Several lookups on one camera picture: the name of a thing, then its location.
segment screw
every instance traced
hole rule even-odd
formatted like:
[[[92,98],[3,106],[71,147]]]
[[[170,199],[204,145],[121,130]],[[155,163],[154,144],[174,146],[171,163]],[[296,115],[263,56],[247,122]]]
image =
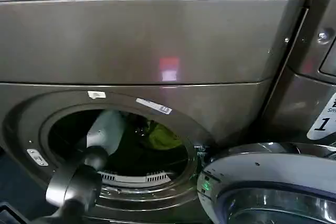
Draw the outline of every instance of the screw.
[[[323,29],[318,34],[317,42],[322,45],[327,44],[333,35],[334,35],[334,31],[332,29],[328,29],[328,28]]]

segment green light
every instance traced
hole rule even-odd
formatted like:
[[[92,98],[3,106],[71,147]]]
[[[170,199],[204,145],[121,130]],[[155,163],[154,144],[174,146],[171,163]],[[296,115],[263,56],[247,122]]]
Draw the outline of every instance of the green light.
[[[209,191],[209,190],[211,189],[211,184],[210,184],[209,181],[205,181],[205,182],[203,183],[202,187],[203,187],[205,190]]]

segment floor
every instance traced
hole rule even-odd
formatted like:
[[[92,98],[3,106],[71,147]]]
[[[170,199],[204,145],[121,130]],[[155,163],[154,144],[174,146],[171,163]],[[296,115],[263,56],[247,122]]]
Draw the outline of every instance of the floor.
[[[4,201],[29,220],[50,215],[55,210],[46,202],[45,191],[3,153],[0,155],[0,202]]]

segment white sticker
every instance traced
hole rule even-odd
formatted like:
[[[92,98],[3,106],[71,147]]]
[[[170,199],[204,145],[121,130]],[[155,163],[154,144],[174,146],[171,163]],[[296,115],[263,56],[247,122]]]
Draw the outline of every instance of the white sticker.
[[[105,92],[102,92],[102,91],[88,91],[88,95],[92,99],[106,98]]]
[[[150,108],[152,108],[154,110],[160,111],[161,113],[164,113],[166,115],[169,115],[170,112],[173,111],[171,108],[165,107],[165,106],[163,106],[161,104],[157,104],[155,102],[143,100],[143,99],[140,99],[140,98],[137,98],[136,102],[138,102],[138,103],[140,103],[142,105],[145,105],[147,107],[150,107]]]
[[[40,166],[48,166],[47,161],[42,157],[40,152],[36,149],[27,149],[28,154],[31,156],[31,158],[36,162],[36,164]]]
[[[330,98],[307,133],[307,138],[318,140],[336,132],[336,93]]]

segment dryer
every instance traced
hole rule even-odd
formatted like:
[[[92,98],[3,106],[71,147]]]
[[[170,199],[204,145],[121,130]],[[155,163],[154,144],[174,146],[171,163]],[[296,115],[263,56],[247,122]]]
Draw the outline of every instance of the dryer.
[[[130,127],[123,134],[137,141],[125,142],[126,151],[102,174],[110,183],[90,217],[206,221],[196,192],[202,157],[208,146],[243,142],[302,4],[0,0],[0,144],[45,186],[59,164],[81,151],[102,114],[116,113],[115,122]],[[138,141],[153,132],[154,145]],[[181,143],[158,143],[162,135]],[[147,151],[133,153],[135,145]],[[135,181],[144,184],[126,185]]]

